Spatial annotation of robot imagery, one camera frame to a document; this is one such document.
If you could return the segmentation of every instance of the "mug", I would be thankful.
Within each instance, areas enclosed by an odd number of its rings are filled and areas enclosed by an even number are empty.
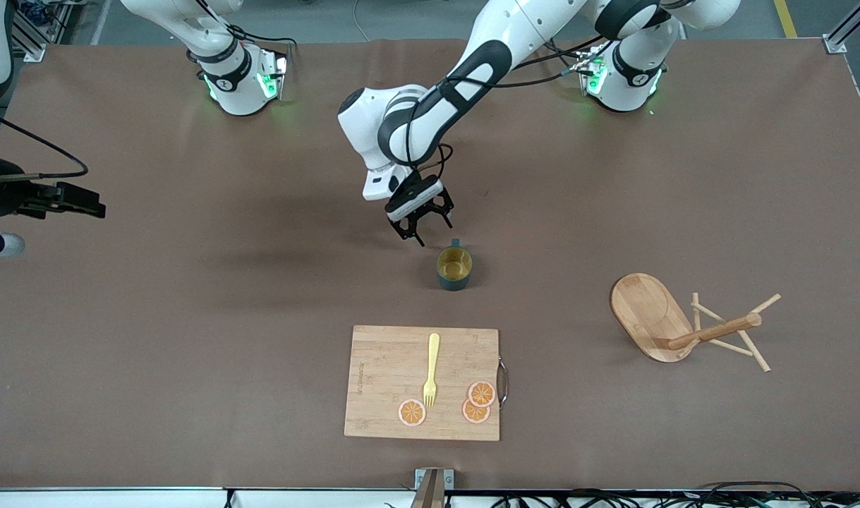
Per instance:
[[[474,260],[471,254],[461,247],[461,241],[453,238],[452,245],[446,247],[436,258],[436,279],[446,291],[459,291],[468,286]]]

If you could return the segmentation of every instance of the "cutting board handle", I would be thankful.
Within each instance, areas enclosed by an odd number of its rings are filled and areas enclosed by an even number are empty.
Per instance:
[[[498,408],[504,408],[508,399],[508,367],[504,366],[502,357],[498,357],[498,376],[495,376],[495,392],[498,394]]]

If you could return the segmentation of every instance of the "cutting board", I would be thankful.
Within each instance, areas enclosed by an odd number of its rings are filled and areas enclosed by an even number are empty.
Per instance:
[[[407,399],[423,400],[430,334],[440,335],[436,362],[436,402],[425,421],[406,427],[398,407]],[[353,329],[345,435],[397,437],[405,440],[498,441],[498,403],[479,424],[461,415],[473,382],[495,386],[498,330],[364,326]]]

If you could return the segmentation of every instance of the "fork handle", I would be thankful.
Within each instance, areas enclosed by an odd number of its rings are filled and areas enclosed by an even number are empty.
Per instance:
[[[429,365],[427,366],[427,380],[436,377],[436,358],[439,357],[439,334],[430,334]]]

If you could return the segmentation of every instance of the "yellow line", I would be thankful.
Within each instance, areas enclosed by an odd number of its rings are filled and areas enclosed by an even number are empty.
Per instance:
[[[787,2],[775,0],[775,9],[777,9],[777,17],[781,19],[781,26],[784,27],[784,36],[788,39],[797,38],[797,29],[794,28],[794,20],[791,19],[790,11],[787,10]]]

